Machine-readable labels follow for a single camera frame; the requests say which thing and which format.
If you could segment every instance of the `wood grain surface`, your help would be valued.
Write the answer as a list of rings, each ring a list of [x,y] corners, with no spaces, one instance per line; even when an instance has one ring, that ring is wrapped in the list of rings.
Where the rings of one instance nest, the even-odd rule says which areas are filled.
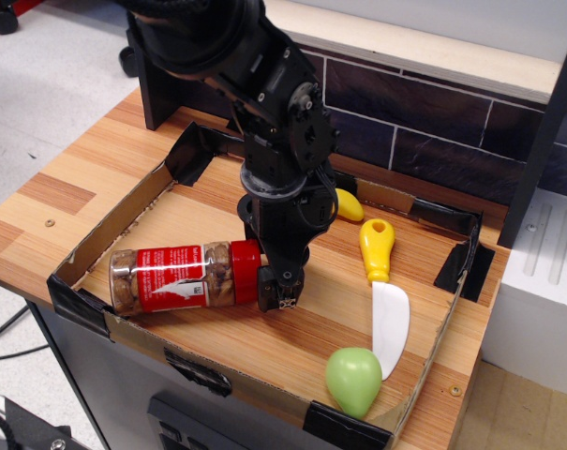
[[[192,120],[212,128],[225,126],[220,119],[182,109],[157,131],[149,131],[136,91],[12,195],[0,206],[0,285],[51,308],[48,276],[158,165]],[[217,158],[194,187],[176,186],[163,195],[115,248],[243,239],[235,213],[242,194],[238,172],[238,160]],[[470,206],[481,209],[476,203]],[[429,356],[453,298],[432,282],[456,240],[367,207],[366,218],[373,217],[388,218],[396,227],[392,282],[408,293],[412,306],[407,349],[366,417],[376,422],[410,394]],[[358,230],[355,223],[337,220],[314,242],[296,310],[263,314],[253,305],[193,309],[142,316],[134,322],[182,349],[301,398],[335,406],[324,385],[327,358],[340,347],[370,347],[371,288],[362,266]],[[482,240],[497,253],[481,299],[476,304],[458,300],[397,448],[441,449],[450,443],[464,398],[453,396],[451,388],[464,392],[469,384],[509,254],[495,245],[497,235],[497,229],[485,226]],[[82,285],[108,301],[105,260]]]

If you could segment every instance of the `spice jar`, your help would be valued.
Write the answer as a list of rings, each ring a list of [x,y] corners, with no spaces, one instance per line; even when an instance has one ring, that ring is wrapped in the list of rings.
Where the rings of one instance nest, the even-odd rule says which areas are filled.
[[[118,315],[258,301],[258,241],[118,250],[111,255],[112,305]]]

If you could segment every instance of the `floor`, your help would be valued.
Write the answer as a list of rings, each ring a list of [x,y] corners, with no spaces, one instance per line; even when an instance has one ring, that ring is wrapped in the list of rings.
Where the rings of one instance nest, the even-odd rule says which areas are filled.
[[[124,11],[102,0],[46,0],[0,36],[0,203],[137,87],[120,68]],[[24,301],[0,288],[0,325]],[[30,314],[0,355],[45,343]],[[102,448],[50,350],[0,362],[0,394]],[[567,449],[567,396],[483,363],[459,450]]]

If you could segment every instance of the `brick wall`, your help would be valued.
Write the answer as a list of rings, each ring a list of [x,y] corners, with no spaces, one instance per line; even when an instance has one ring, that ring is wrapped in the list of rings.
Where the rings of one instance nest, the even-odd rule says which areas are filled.
[[[545,105],[304,47],[343,155],[508,205]],[[187,106],[226,116],[210,88]],[[540,188],[567,196],[567,117]]]

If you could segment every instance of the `yellow knife handle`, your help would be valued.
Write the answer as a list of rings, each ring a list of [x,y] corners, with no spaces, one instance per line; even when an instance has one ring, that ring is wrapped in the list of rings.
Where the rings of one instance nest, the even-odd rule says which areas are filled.
[[[395,230],[382,218],[372,218],[360,229],[360,249],[368,281],[389,281],[390,256]]]

